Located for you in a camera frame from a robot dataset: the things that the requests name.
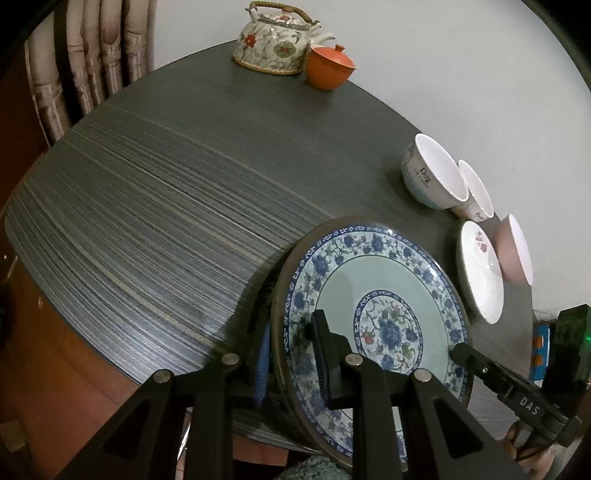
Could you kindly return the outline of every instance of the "plate rim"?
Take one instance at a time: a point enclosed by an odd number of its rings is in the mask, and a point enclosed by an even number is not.
[[[296,418],[300,426],[302,426],[303,430],[313,439],[314,447],[318,447],[322,452],[326,453],[332,459],[346,468],[350,468],[352,466],[352,458],[340,453],[335,447],[327,442],[319,432],[317,432],[313,424],[307,418],[306,412],[304,411],[301,403],[298,401],[294,387],[291,384],[291,377],[289,375],[287,366],[287,355],[285,353],[285,347],[283,344],[283,310],[285,300],[287,298],[288,288],[291,283],[291,278],[304,254],[313,244],[315,244],[319,239],[322,239],[322,237],[325,235],[332,233],[339,228],[345,228],[351,225],[366,225],[390,229],[394,233],[409,239],[417,247],[423,250],[423,252],[425,252],[429,257],[431,257],[433,262],[445,276],[445,279],[449,283],[453,294],[456,296],[457,303],[460,307],[460,311],[464,318],[464,324],[466,326],[467,343],[472,345],[472,339],[470,337],[470,322],[468,320],[462,299],[458,295],[456,286],[453,284],[445,270],[442,269],[439,263],[433,258],[433,256],[427,250],[421,247],[420,244],[411,240],[404,233],[404,230],[394,229],[386,222],[381,221],[373,216],[350,215],[327,220],[326,222],[317,225],[309,233],[304,235],[291,250],[288,258],[281,268],[279,278],[275,285],[275,292],[273,294],[271,303],[271,348],[273,351],[273,367],[275,377],[279,382],[281,394],[284,398],[285,404],[287,405],[290,413]],[[470,401],[470,397],[472,395],[473,380],[474,375],[468,373],[465,394],[461,401],[466,407],[468,406],[468,402]]]

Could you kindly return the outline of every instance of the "screw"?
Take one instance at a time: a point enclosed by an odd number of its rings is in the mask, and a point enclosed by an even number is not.
[[[431,372],[425,368],[417,368],[414,371],[414,378],[419,380],[419,382],[428,382],[431,380]]]
[[[363,363],[363,357],[356,353],[350,353],[345,357],[345,362],[353,367],[358,367]]]
[[[222,357],[222,363],[224,365],[236,365],[240,361],[240,357],[235,353],[226,353]]]
[[[156,383],[166,383],[172,376],[170,370],[158,370],[154,373],[154,381]]]

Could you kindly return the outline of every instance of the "blue and white plate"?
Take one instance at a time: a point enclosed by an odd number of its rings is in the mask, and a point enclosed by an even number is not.
[[[323,309],[330,330],[383,369],[429,369],[467,402],[472,379],[449,358],[468,341],[466,315],[447,275],[420,247],[378,223],[331,220],[302,239],[285,262],[272,306],[275,370],[288,404],[319,448],[350,465],[352,412],[320,396],[305,326]],[[398,448],[406,452],[393,409]]]

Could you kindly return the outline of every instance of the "pink bowl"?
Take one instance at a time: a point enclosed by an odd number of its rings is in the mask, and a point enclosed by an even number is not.
[[[501,222],[492,242],[501,264],[503,278],[515,284],[531,285],[534,271],[531,267],[530,250],[523,231],[512,214]]]

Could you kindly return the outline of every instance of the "white cup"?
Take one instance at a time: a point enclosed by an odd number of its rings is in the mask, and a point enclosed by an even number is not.
[[[492,206],[491,197],[488,195],[480,177],[463,160],[460,160],[457,166],[468,187],[469,195],[465,202],[452,209],[453,213],[460,218],[472,220],[472,222],[483,222],[492,218],[495,214],[495,209]]]
[[[497,227],[493,238],[503,278],[518,285],[533,285],[534,270],[530,249],[517,219],[509,214]]]
[[[449,153],[431,137],[417,134],[402,159],[408,191],[435,210],[455,207],[468,199],[468,188]]]

